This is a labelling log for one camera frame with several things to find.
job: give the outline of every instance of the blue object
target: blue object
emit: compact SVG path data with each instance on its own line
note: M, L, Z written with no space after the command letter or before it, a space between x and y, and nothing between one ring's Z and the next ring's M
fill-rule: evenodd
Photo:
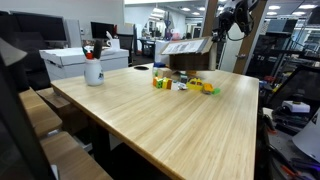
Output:
M153 64L153 67L162 68L162 67L166 67L166 64L164 64L162 62L155 62Z

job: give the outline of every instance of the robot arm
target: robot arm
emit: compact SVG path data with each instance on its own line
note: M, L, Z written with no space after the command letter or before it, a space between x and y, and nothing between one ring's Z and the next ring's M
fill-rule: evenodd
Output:
M219 14L219 27L212 30L214 42L225 41L228 31L237 23L241 32L248 36L253 28L250 12L257 6L259 0L229 0Z

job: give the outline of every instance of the wooden table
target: wooden table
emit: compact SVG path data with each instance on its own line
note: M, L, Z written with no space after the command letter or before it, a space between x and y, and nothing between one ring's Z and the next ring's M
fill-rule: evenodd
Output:
M19 96L38 137L61 127L61 119L33 89L30 88Z
M66 132L41 141L51 164L58 167L60 179L112 179Z
M258 79L199 72L221 89L205 95L156 89L151 69L104 75L96 87L87 86L83 76L52 86L173 179L253 179Z

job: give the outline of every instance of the chair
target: chair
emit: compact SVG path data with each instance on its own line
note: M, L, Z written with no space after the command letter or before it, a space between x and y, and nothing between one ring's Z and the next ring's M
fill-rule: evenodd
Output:
M133 42L133 34L118 34L118 38L120 40L120 48L126 49L129 51L128 64L132 66L132 42Z
M11 38L15 47L25 51L28 55L22 59L27 73L29 85L34 90L50 87L50 78L39 50L47 49L47 46L38 32L15 32Z
M303 102L310 105L313 115L320 105L320 68L300 65L270 97L266 107L276 109L284 100L293 100L293 95L304 92Z

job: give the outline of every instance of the yellow toy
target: yellow toy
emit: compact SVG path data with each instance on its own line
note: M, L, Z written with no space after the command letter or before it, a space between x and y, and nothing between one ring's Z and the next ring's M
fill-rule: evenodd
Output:
M187 82L188 89L193 90L201 90L202 89L202 81L199 78L192 78L189 82Z
M211 84L209 83L204 83L203 84L203 89L202 92L205 94L211 94L214 91L214 88L212 87Z
M163 89L171 89L172 80L169 78L163 78L162 88Z

